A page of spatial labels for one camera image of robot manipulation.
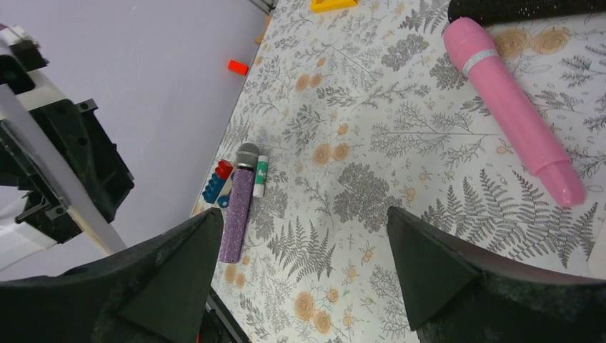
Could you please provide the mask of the green white glue stick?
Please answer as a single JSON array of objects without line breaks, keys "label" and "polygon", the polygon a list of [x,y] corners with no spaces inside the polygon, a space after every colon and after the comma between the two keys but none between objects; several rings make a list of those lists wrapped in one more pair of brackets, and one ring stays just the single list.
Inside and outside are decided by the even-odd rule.
[{"label": "green white glue stick", "polygon": [[252,195],[255,198],[262,198],[264,196],[268,167],[269,157],[265,155],[259,156],[257,160],[257,167],[255,170],[256,173],[252,192]]}]

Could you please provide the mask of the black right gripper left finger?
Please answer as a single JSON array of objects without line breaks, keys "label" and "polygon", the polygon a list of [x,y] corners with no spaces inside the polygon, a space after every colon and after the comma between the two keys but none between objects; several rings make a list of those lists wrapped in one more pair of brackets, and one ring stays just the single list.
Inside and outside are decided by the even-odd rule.
[{"label": "black right gripper left finger", "polygon": [[3,342],[195,342],[224,220],[208,209],[55,277],[1,283]]}]

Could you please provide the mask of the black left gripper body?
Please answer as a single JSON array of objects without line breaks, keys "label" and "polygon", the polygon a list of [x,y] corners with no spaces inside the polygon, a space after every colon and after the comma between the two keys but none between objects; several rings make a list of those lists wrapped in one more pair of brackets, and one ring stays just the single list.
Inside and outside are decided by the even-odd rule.
[{"label": "black left gripper body", "polygon": [[[44,74],[47,65],[38,42],[23,28],[1,28],[1,86],[12,90],[112,225],[133,189],[133,175],[97,120],[94,100],[70,100]],[[1,184],[21,192],[15,206],[1,212],[4,232],[41,244],[64,243],[84,233],[2,127]]]}]

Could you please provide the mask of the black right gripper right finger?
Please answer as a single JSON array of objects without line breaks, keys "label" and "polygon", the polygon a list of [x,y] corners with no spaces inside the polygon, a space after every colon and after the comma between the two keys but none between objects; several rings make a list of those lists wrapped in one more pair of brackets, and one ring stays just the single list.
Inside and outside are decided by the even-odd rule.
[{"label": "black right gripper right finger", "polygon": [[523,264],[390,207],[387,233],[421,342],[603,342],[605,282]]}]

